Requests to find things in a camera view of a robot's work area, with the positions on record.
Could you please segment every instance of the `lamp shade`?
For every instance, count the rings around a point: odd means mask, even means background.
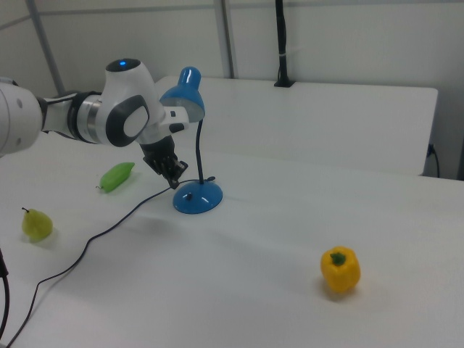
[[[204,117],[203,98],[198,92],[202,74],[195,67],[181,71],[177,86],[163,94],[159,100],[165,107],[184,107],[189,122],[198,122]]]

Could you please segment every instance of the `pear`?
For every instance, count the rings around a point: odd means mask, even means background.
[[[40,241],[46,238],[53,230],[53,222],[45,213],[35,209],[25,209],[22,219],[22,231],[31,241]]]

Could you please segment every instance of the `white wall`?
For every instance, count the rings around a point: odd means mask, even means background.
[[[155,80],[198,67],[224,77],[213,0],[37,1],[65,89],[102,90],[104,69],[140,59]]]
[[[38,96],[57,93],[23,0],[0,2],[0,76],[13,78]]]
[[[284,13],[290,76],[437,88],[431,142],[439,153],[442,177],[456,178],[464,129],[464,4],[353,4],[359,2],[387,1],[289,3]],[[238,77],[276,79],[273,1],[231,0],[231,27]],[[433,160],[425,171],[435,174]]]

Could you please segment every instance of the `pepper stem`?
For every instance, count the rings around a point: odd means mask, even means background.
[[[331,257],[332,257],[332,263],[335,266],[341,266],[347,260],[347,257],[343,255],[341,252],[336,252],[335,254],[331,254]]]

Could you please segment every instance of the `green pepper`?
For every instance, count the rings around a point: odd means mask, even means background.
[[[136,164],[133,162],[124,162],[119,165],[115,165],[101,177],[100,189],[106,193],[116,189],[129,177],[134,165]]]

